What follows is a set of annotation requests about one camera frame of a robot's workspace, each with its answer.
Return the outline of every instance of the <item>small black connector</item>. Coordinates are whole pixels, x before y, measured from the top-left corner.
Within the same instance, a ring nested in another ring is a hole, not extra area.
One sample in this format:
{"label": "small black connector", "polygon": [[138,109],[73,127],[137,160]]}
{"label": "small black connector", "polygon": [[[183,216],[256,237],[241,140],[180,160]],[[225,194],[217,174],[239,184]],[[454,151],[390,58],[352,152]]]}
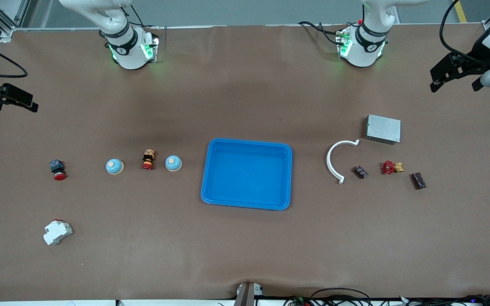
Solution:
{"label": "small black connector", "polygon": [[415,184],[416,190],[426,188],[426,184],[424,183],[424,180],[422,179],[420,172],[411,174],[410,176],[412,178],[413,183]]}
{"label": "small black connector", "polygon": [[353,172],[359,179],[364,179],[368,176],[368,172],[366,172],[366,170],[359,165],[354,168]]}

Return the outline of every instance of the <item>metal box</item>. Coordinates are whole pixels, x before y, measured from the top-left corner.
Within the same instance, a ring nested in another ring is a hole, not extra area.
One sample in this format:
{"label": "metal box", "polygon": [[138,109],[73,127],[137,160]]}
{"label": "metal box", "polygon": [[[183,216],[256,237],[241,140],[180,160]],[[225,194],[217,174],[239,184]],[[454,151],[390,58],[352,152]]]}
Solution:
{"label": "metal box", "polygon": [[400,142],[400,120],[368,115],[366,117],[366,139],[388,145]]}

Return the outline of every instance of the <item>white curved plastic pipe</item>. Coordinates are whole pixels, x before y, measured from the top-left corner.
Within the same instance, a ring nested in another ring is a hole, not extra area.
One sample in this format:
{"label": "white curved plastic pipe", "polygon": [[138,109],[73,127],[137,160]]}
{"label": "white curved plastic pipe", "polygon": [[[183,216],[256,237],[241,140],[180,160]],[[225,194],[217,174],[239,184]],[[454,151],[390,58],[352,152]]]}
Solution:
{"label": "white curved plastic pipe", "polygon": [[355,142],[352,142],[352,141],[340,141],[340,142],[336,142],[331,148],[330,150],[328,151],[328,154],[326,155],[326,165],[328,167],[328,170],[330,171],[330,173],[332,173],[333,176],[335,176],[339,181],[339,184],[342,184],[344,182],[344,179],[345,177],[342,176],[341,174],[339,174],[336,169],[334,169],[334,167],[332,166],[332,162],[330,161],[330,155],[332,155],[332,150],[334,150],[335,147],[337,147],[338,145],[352,145],[353,147],[356,147],[358,145],[358,141],[359,139],[357,139]]}

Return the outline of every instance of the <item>red and yellow component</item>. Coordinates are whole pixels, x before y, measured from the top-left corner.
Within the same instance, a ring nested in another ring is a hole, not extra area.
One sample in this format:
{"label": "red and yellow component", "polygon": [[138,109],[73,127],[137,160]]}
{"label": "red and yellow component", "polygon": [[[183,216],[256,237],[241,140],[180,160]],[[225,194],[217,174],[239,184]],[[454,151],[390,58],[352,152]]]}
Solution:
{"label": "red and yellow component", "polygon": [[394,163],[394,172],[404,172],[402,163]]}
{"label": "red and yellow component", "polygon": [[391,161],[386,161],[383,163],[383,173],[391,174],[394,172],[394,163]]}
{"label": "red and yellow component", "polygon": [[155,158],[155,153],[153,150],[147,150],[143,154],[143,166],[142,168],[145,170],[152,170],[154,169],[154,158]]}

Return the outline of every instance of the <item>yellow floor stripe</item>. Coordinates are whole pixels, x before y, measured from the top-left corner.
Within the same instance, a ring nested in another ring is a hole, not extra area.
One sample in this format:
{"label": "yellow floor stripe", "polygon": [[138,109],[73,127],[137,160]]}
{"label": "yellow floor stripe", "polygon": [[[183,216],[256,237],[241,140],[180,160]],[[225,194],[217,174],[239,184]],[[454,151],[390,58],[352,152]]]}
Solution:
{"label": "yellow floor stripe", "polygon": [[455,11],[457,11],[457,16],[459,17],[459,22],[461,23],[467,23],[466,21],[466,16],[464,15],[464,10],[462,9],[461,2],[457,2],[455,4]]}

